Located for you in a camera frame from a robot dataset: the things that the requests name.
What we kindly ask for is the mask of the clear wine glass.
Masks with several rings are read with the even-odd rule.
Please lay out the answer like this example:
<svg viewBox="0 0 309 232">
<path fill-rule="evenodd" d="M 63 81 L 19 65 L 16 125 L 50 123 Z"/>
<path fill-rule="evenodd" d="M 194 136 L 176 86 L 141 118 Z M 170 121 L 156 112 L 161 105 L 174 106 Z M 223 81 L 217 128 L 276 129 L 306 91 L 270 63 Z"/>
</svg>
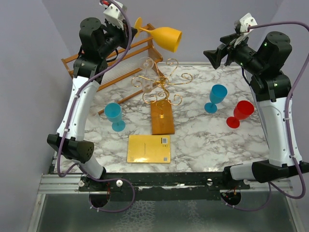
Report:
<svg viewBox="0 0 309 232">
<path fill-rule="evenodd" d="M 142 91 L 144 93 L 150 93 L 153 89 L 152 81 L 149 78 L 149 72 L 154 66 L 154 61 L 149 57 L 143 57 L 140 59 L 139 67 L 144 71 L 142 75 L 141 83 L 142 83 Z"/>
</svg>

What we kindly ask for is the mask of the yellow wine glass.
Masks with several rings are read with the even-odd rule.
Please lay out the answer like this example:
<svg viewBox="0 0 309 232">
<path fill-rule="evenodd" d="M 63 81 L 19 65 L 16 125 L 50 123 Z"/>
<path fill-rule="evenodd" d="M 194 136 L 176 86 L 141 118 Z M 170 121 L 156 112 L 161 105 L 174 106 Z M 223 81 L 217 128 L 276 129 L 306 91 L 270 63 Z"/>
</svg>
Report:
<svg viewBox="0 0 309 232">
<path fill-rule="evenodd" d="M 136 36 L 139 36 L 142 31 L 147 32 L 158 46 L 173 53 L 177 51 L 182 39 L 182 32 L 174 28 L 144 29 L 141 17 L 136 20 L 134 28 L 138 30 Z"/>
</svg>

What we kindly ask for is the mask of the red wine glass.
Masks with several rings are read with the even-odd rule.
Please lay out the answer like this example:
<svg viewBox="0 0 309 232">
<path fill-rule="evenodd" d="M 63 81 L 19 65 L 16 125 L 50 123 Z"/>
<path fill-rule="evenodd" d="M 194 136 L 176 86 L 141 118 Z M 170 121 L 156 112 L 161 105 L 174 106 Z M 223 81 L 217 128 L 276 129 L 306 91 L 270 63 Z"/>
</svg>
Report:
<svg viewBox="0 0 309 232">
<path fill-rule="evenodd" d="M 249 101 L 239 101 L 233 115 L 226 120 L 230 128 L 236 129 L 240 126 L 240 121 L 247 119 L 254 112 L 254 105 Z"/>
</svg>

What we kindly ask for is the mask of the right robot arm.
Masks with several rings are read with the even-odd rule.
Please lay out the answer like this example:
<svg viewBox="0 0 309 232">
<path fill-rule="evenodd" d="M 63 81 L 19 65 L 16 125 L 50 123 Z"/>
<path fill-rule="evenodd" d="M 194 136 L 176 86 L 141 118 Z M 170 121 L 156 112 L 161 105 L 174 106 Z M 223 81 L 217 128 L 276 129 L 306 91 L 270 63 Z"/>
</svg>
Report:
<svg viewBox="0 0 309 232">
<path fill-rule="evenodd" d="M 266 35 L 258 51 L 248 46 L 247 39 L 237 44 L 239 38 L 236 33 L 224 36 L 220 38 L 221 44 L 217 49 L 206 50 L 203 54 L 215 69 L 226 58 L 225 65 L 235 62 L 252 75 L 250 87 L 265 123 L 269 157 L 225 167 L 223 186 L 233 189 L 244 179 L 265 183 L 295 176 L 299 172 L 308 173 L 309 164 L 302 160 L 296 149 L 292 110 L 285 107 L 292 87 L 281 68 L 292 51 L 290 38 L 282 32 L 272 31 Z"/>
</svg>

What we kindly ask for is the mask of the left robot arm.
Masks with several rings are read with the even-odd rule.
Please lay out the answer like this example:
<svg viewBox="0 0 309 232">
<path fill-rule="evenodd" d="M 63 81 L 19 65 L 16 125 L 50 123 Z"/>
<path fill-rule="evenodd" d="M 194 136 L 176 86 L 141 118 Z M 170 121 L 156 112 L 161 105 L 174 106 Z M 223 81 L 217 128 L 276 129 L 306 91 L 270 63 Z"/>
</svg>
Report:
<svg viewBox="0 0 309 232">
<path fill-rule="evenodd" d="M 72 90 L 62 122 L 55 134 L 49 134 L 47 143 L 57 156 L 72 160 L 82 172 L 91 176 L 90 185 L 100 191 L 106 187 L 105 168 L 93 156 L 94 143 L 84 140 L 86 119 L 90 104 L 101 84 L 104 73 L 111 69 L 108 56 L 121 47 L 128 52 L 136 29 L 126 20 L 115 26 L 95 17 L 80 23 L 81 47 L 73 64 Z"/>
</svg>

